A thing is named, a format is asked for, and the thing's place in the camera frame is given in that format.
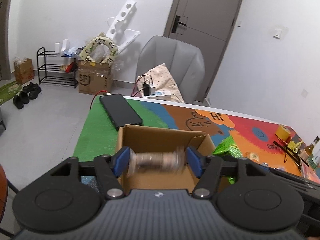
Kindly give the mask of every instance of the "round black pad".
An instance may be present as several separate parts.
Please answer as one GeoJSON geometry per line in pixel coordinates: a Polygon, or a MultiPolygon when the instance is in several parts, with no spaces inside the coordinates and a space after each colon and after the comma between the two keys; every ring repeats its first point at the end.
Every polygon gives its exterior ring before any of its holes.
{"type": "Polygon", "coordinates": [[[219,194],[217,205],[234,225],[258,232],[295,226],[304,207],[299,193],[271,176],[239,180],[219,194]]]}
{"type": "Polygon", "coordinates": [[[64,209],[72,203],[72,195],[60,189],[49,189],[36,197],[36,205],[48,211],[64,209]]]}
{"type": "Polygon", "coordinates": [[[94,189],[69,177],[39,178],[13,200],[12,209],[25,228],[43,233],[58,233],[84,225],[101,205],[94,189]]]}

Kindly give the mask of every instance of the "blue gripper pad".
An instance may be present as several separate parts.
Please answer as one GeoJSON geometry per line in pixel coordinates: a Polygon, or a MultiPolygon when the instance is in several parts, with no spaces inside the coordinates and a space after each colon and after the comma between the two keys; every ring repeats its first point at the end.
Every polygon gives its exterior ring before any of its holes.
{"type": "Polygon", "coordinates": [[[202,158],[203,156],[194,147],[187,148],[187,163],[197,178],[201,178],[204,172],[201,164],[202,158]]]}
{"type": "Polygon", "coordinates": [[[124,172],[124,170],[129,165],[130,160],[130,148],[129,147],[122,147],[115,155],[112,157],[112,172],[116,176],[116,178],[119,178],[124,172]]]}

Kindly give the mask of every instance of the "black cable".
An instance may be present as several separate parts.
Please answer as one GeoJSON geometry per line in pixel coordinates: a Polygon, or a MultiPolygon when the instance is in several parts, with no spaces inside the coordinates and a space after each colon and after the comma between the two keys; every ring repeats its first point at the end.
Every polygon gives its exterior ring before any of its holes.
{"type": "Polygon", "coordinates": [[[152,82],[152,84],[153,84],[153,79],[152,79],[152,76],[151,76],[150,74],[146,74],[146,75],[144,75],[144,76],[150,76],[151,82],[152,82]]]}
{"type": "Polygon", "coordinates": [[[144,75],[141,75],[139,78],[138,78],[138,80],[134,83],[134,86],[133,86],[133,90],[135,89],[135,87],[137,86],[138,87],[138,81],[143,77],[144,75]]]}
{"type": "Polygon", "coordinates": [[[138,93],[140,93],[142,90],[143,90],[143,89],[140,89],[138,92],[136,92],[136,93],[134,94],[134,97],[135,97],[138,93]]]}

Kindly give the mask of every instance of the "colorful painted tabletop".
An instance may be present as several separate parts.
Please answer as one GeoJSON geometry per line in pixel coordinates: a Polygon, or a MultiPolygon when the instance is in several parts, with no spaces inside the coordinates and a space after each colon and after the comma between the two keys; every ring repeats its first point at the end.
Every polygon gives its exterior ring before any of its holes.
{"type": "MultiPolygon", "coordinates": [[[[260,164],[267,163],[270,167],[284,168],[287,172],[301,175],[291,158],[284,163],[283,151],[273,144],[274,140],[278,140],[275,135],[278,124],[181,106],[132,99],[127,101],[143,119],[145,126],[205,131],[216,146],[231,135],[243,155],[256,153],[260,164]]],[[[301,141],[291,127],[287,128],[293,141],[301,141]]],[[[113,155],[116,138],[117,131],[97,98],[84,124],[74,156],[80,161],[91,161],[102,154],[113,155]]]]}

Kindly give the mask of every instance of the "wall socket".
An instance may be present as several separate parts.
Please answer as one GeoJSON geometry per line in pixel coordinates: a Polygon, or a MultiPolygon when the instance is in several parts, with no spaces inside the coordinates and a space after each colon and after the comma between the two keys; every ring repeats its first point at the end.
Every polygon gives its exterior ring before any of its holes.
{"type": "Polygon", "coordinates": [[[305,89],[302,89],[301,95],[302,95],[302,97],[306,98],[308,95],[308,91],[305,89]]]}

